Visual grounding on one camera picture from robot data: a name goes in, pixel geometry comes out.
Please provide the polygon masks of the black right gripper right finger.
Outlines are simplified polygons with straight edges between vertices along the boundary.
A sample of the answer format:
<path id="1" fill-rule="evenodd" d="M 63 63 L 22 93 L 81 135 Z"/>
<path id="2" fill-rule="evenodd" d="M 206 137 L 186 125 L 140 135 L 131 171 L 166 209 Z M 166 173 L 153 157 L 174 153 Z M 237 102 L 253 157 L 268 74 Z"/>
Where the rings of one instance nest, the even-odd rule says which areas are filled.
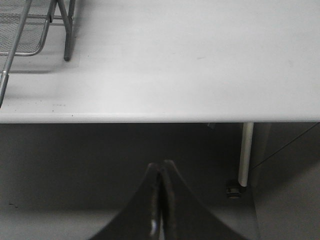
<path id="1" fill-rule="evenodd" d="M 166 240 L 244 240 L 192 193 L 172 160 L 160 168 L 160 205 Z"/>

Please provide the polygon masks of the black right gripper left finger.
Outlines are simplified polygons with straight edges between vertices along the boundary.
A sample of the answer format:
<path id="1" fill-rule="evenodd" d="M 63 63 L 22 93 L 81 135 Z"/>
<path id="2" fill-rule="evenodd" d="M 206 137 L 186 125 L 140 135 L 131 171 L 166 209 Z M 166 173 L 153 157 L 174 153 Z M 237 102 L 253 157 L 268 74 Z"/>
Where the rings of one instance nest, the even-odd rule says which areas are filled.
<path id="1" fill-rule="evenodd" d="M 160 166 L 148 164 L 142 183 L 128 202 L 92 240 L 158 240 L 161 227 Z"/>

